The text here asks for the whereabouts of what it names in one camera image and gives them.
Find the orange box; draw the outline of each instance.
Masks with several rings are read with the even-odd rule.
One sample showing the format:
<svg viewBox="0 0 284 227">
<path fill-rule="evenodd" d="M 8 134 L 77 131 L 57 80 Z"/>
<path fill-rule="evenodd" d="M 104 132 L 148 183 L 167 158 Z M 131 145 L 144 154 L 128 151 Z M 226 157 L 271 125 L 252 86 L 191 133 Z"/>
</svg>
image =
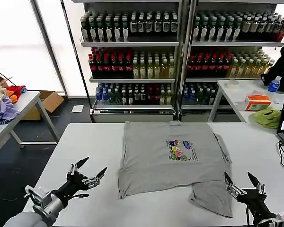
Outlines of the orange box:
<svg viewBox="0 0 284 227">
<path fill-rule="evenodd" d="M 269 97 L 262 95 L 246 96 L 245 104 L 246 111 L 259 111 L 269 107 L 271 100 Z"/>
</svg>

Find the cable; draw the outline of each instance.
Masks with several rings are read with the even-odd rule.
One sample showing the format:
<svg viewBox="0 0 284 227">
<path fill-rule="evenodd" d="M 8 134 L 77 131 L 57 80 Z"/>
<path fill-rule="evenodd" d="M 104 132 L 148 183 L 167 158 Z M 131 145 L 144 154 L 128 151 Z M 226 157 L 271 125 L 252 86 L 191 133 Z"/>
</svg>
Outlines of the cable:
<svg viewBox="0 0 284 227">
<path fill-rule="evenodd" d="M 7 79 L 9 82 L 11 82 L 14 86 L 16 86 L 16 84 L 14 84 L 9 78 L 7 78 L 6 76 L 4 76 L 2 73 L 0 73 L 0 75 L 2 75 L 5 79 Z"/>
<path fill-rule="evenodd" d="M 280 150 L 280 158 L 281 158 L 281 160 L 280 160 L 280 164 L 281 164 L 281 166 L 283 167 L 283 169 L 284 169 L 284 164 L 283 164 L 283 156 L 282 156 L 282 152 L 281 152 L 281 150 L 283 151 L 283 153 L 284 153 L 284 150 L 283 150 L 283 148 L 281 147 L 282 146 L 282 144 L 281 144 L 281 140 L 279 141 L 279 150 Z"/>
</svg>

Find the table leg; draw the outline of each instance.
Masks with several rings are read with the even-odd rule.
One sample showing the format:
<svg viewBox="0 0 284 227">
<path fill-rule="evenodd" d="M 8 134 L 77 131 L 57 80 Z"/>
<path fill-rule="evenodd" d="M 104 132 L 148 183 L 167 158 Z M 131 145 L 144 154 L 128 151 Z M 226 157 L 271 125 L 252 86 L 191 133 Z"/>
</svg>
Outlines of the table leg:
<svg viewBox="0 0 284 227">
<path fill-rule="evenodd" d="M 14 130 L 10 131 L 10 134 L 15 139 L 15 141 L 19 144 L 20 148 L 23 148 L 24 145 L 22 145 L 21 139 L 17 136 L 17 134 L 14 132 Z"/>
<path fill-rule="evenodd" d="M 46 110 L 44 109 L 41 100 L 38 98 L 38 101 L 36 103 L 36 107 L 37 110 L 39 111 L 39 113 L 41 114 L 42 118 L 45 120 L 53 138 L 55 139 L 56 142 L 59 142 L 60 136 L 58 135 L 52 120 L 50 119 L 50 117 L 48 116 Z"/>
<path fill-rule="evenodd" d="M 221 101 L 221 98 L 222 98 L 222 91 L 221 91 L 221 88 L 219 88 L 217 95 L 216 95 L 216 98 L 215 98 L 214 103 L 213 103 L 212 110 L 210 111 L 207 122 L 213 122 L 214 117 L 216 116 L 217 109 L 218 109 L 219 103 Z"/>
</svg>

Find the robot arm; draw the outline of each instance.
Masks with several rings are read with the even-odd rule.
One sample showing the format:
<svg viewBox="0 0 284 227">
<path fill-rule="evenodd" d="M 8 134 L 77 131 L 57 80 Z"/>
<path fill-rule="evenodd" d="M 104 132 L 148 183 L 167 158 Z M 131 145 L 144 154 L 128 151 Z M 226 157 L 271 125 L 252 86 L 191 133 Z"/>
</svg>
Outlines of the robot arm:
<svg viewBox="0 0 284 227">
<path fill-rule="evenodd" d="M 47 227 L 52 226 L 57 220 L 61 210 L 67 207 L 68 201 L 73 198 L 88 197 L 88 194 L 77 194 L 79 190 L 87 191 L 88 189 L 97 187 L 103 177 L 107 167 L 101 170 L 96 177 L 88 178 L 78 172 L 84 163 L 88 160 L 84 158 L 76 164 L 72 164 L 67 173 L 67 182 L 58 190 L 44 192 L 41 188 L 35 189 L 31 186 L 26 186 L 25 190 L 34 205 L 33 212 L 23 212 L 15 217 L 12 217 L 4 227 Z"/>
</svg>

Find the shelf rack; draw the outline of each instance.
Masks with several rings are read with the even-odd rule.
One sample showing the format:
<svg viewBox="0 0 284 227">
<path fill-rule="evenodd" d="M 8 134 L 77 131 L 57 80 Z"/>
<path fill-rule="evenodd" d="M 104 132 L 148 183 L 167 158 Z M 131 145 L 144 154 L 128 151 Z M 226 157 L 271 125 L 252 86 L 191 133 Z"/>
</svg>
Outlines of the shelf rack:
<svg viewBox="0 0 284 227">
<path fill-rule="evenodd" d="M 183 61 L 181 67 L 181 77 L 179 80 L 179 86 L 177 91 L 177 106 L 179 108 L 179 112 L 182 110 L 211 110 L 211 105 L 184 105 L 182 104 L 182 98 L 184 93 L 184 84 L 186 82 L 217 82 L 218 80 L 227 80 L 228 78 L 186 78 L 187 64 L 190 56 L 190 52 L 194 47 L 282 47 L 284 46 L 284 42 L 276 43 L 276 42 L 197 42 L 192 41 L 192 31 L 194 26 L 194 16 L 198 10 L 218 10 L 218 8 L 222 10 L 230 10 L 234 11 L 235 8 L 242 10 L 244 7 L 245 11 L 249 10 L 267 10 L 276 7 L 277 4 L 284 4 L 284 0 L 192 0 L 189 16 L 187 20 L 187 29 L 186 29 L 186 37 L 185 37 L 185 49 L 183 51 Z M 260 78 L 241 78 L 244 79 L 260 79 Z M 230 106 L 221 105 L 219 108 L 221 109 L 229 109 Z"/>
</svg>

